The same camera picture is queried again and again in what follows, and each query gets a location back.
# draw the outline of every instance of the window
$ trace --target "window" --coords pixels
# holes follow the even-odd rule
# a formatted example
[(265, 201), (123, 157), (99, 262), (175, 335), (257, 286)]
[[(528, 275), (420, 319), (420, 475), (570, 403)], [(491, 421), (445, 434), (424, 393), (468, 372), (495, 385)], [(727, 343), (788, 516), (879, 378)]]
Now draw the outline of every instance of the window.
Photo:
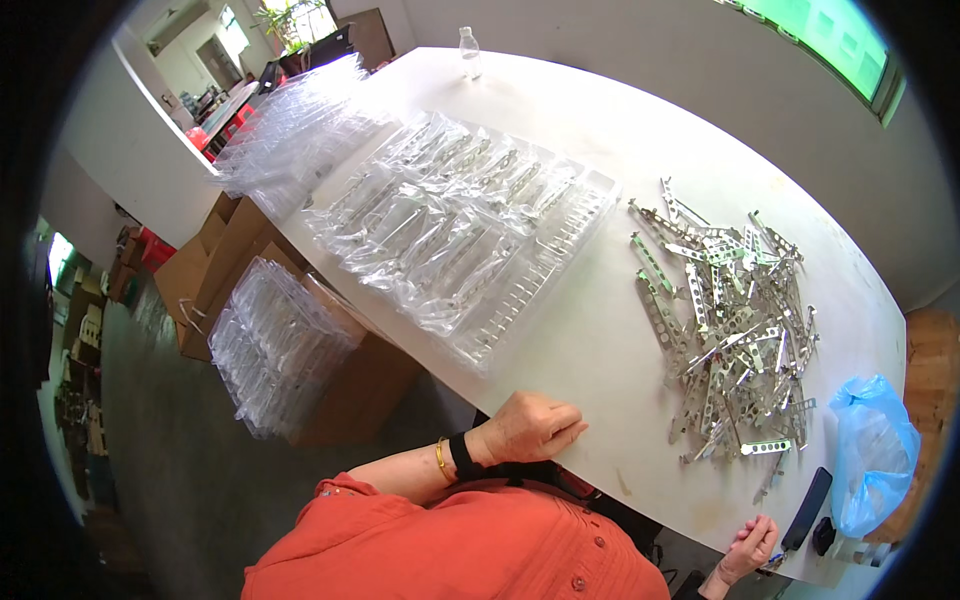
[(73, 244), (59, 233), (54, 233), (54, 239), (50, 243), (50, 254), (47, 256), (50, 263), (50, 280), (54, 287), (57, 287), (60, 274), (63, 273), (63, 267), (66, 266), (71, 254), (73, 254)]
[(240, 52), (250, 45), (250, 41), (247, 40), (247, 36), (244, 35), (243, 29), (237, 23), (236, 16), (229, 6), (224, 7), (224, 11), (220, 13), (220, 23), (227, 29), (227, 34), (222, 40), (227, 54), (232, 57), (240, 56)]
[(324, 0), (263, 0), (263, 6), (262, 16), (277, 23), (276, 32), (291, 52), (337, 31)]
[(844, 82), (884, 125), (902, 93), (890, 47), (853, 0), (725, 0), (802, 46)]

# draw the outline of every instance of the gold bracelet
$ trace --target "gold bracelet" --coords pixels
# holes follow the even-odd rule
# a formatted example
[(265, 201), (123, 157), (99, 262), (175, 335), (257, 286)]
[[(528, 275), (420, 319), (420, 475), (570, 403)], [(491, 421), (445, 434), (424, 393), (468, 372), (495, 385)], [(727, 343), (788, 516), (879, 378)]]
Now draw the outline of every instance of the gold bracelet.
[(444, 479), (446, 479), (450, 483), (453, 483), (453, 478), (447, 475), (446, 471), (444, 470), (444, 467), (446, 467), (446, 464), (444, 463), (444, 452), (442, 450), (441, 444), (444, 442), (445, 439), (446, 438), (444, 436), (440, 436), (440, 439), (437, 440), (437, 465), (440, 467), (440, 472), (444, 474)]

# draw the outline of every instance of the plastic blister packaging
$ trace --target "plastic blister packaging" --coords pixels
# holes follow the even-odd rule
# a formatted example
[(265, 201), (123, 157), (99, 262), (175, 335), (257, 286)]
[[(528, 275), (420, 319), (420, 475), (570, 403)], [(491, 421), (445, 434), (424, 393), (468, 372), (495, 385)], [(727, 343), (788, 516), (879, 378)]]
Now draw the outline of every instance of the plastic blister packaging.
[(291, 78), (273, 92), (217, 156), (210, 178), (231, 197), (248, 195), (280, 223), (392, 117), (366, 93), (360, 55)]
[(862, 538), (906, 497), (920, 454), (920, 434), (883, 375), (847, 381), (829, 407), (837, 416), (830, 509), (843, 535)]
[(283, 267), (255, 258), (208, 338), (230, 398), (256, 438), (293, 436), (355, 343)]
[(565, 156), (432, 112), (305, 220), (341, 268), (486, 374), (619, 195)]

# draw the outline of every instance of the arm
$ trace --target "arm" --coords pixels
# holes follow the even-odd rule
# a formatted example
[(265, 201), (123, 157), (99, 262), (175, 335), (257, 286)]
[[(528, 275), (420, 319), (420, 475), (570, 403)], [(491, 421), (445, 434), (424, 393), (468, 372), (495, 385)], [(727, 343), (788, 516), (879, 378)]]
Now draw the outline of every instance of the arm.
[(707, 600), (722, 600), (741, 577), (767, 564), (779, 534), (777, 523), (766, 515), (747, 521), (730, 551), (700, 585), (700, 595)]
[[(500, 463), (544, 461), (573, 444), (587, 429), (573, 405), (536, 392), (514, 392), (492, 419), (464, 436), (473, 461), (483, 467)], [(400, 452), (348, 471), (383, 493), (395, 493), (424, 504), (456, 481), (457, 467), (450, 442), (441, 443), (444, 469), (437, 462), (437, 445)]]

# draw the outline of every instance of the blue plastic bag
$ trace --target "blue plastic bag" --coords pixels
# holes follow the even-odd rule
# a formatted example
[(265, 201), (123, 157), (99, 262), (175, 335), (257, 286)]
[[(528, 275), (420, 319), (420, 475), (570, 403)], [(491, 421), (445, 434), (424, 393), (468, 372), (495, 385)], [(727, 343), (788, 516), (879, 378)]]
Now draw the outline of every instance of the blue plastic bag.
[(920, 434), (883, 375), (854, 377), (829, 404), (837, 416), (837, 462), (830, 509), (848, 538), (874, 531), (906, 497)]

